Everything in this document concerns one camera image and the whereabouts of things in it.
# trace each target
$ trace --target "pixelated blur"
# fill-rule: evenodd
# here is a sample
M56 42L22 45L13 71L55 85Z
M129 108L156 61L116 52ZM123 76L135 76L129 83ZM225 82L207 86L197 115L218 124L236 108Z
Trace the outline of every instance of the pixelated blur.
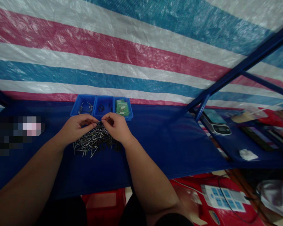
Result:
M8 156L10 149L22 149L45 130L41 117L0 117L0 156Z

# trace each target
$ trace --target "blue plastic tray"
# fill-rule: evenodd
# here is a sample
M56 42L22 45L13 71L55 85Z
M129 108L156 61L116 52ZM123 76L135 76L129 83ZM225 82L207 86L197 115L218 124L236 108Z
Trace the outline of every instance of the blue plastic tray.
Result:
M125 116L126 121L131 121L133 118L133 111L130 103L130 98L127 97L113 97L113 96L95 96L95 95L78 95L76 101L73 105L71 110L70 116L78 115L79 109L81 104L83 103L83 113L90 113L93 115L97 120L101 120L102 117L109 113L115 113L116 110L116 101L123 99L125 102L128 103L129 107L129 116ZM92 112L84 112L84 110L89 110L88 103L93 105Z
M131 121L132 118L133 118L133 111L132 111L132 108L131 108L131 104L130 104L130 98L126 98L126 97L114 97L114 104L115 104L115 108L114 108L114 112L116 110L116 101L117 100L124 100L125 102L128 103L128 107L129 107L129 116L125 116L125 120L126 121Z
M95 105L96 105L97 96L95 95L78 95L76 98L76 101L73 105L73 108L71 110L70 116L78 115L79 109L81 107L81 104L83 103L83 110L89 110L89 104L93 105L93 111L82 111L83 113L90 113L90 115L94 115Z
M97 120L101 120L102 117L109 112L115 113L113 96L97 96L93 116Z

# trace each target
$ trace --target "green packet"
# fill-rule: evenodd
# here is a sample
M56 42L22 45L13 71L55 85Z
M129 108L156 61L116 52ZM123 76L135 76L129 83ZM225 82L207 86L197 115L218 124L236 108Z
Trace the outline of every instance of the green packet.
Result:
M116 113L122 116L129 116L128 103L123 99L116 101Z

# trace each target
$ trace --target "pile of metal pins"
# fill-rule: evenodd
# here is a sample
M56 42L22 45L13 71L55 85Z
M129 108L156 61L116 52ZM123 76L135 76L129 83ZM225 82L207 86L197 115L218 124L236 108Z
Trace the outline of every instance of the pile of metal pins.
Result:
M88 113L91 115L92 110L93 110L93 105L90 104L89 102L87 102L87 104L89 105L89 110L83 110L83 103L84 103L84 102L82 102L82 104L81 104L81 106L80 106L80 109L79 109L79 111L78 111L78 115L81 114L82 112L88 112Z
M101 121L97 122L94 129L73 143L74 154L83 153L83 156L87 156L90 153L90 158L106 147L114 151L121 151L123 148L120 142L112 138Z

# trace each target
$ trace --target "white cloth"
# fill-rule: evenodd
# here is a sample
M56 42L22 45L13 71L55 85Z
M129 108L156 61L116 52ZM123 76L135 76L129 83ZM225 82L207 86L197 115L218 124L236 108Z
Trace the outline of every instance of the white cloth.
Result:
M270 210L283 216L283 180L262 181L257 189L261 191L261 201Z
M258 156L255 155L253 152L247 150L247 149L242 149L239 151L240 156L247 161L253 160L253 159L257 159Z

